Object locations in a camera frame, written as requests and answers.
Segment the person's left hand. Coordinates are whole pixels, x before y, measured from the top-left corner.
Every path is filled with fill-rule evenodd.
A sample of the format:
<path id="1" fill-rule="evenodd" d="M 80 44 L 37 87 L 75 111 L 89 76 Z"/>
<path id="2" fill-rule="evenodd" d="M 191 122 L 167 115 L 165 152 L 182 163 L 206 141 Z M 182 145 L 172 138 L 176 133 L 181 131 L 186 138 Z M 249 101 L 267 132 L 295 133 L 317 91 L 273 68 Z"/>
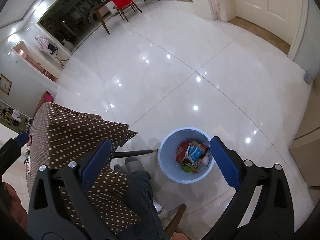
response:
<path id="1" fill-rule="evenodd" d="M 10 212 L 13 219 L 24 230 L 28 229 L 28 214 L 23 208 L 21 200 L 15 189 L 8 183 L 1 183 L 1 202 Z"/>

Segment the person's right hand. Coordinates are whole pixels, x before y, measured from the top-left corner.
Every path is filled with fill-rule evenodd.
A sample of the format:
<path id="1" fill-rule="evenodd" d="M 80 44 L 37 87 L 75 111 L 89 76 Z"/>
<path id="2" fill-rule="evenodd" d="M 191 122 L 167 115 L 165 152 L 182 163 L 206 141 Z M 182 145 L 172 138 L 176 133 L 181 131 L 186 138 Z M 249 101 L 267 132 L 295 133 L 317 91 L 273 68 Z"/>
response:
<path id="1" fill-rule="evenodd" d="M 189 238 L 183 233 L 177 233 L 171 238 L 171 240 L 189 240 Z"/>

